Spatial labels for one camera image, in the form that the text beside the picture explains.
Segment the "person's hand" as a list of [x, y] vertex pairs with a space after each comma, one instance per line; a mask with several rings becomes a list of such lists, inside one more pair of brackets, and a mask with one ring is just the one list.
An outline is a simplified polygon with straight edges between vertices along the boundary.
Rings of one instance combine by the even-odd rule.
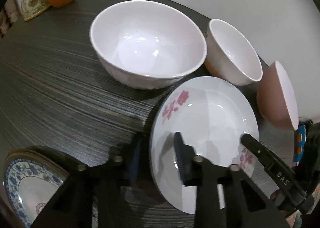
[[285, 218], [297, 213], [300, 215], [306, 214], [306, 211], [302, 208], [305, 196], [299, 190], [292, 190], [289, 194], [282, 190], [275, 190], [270, 199]]

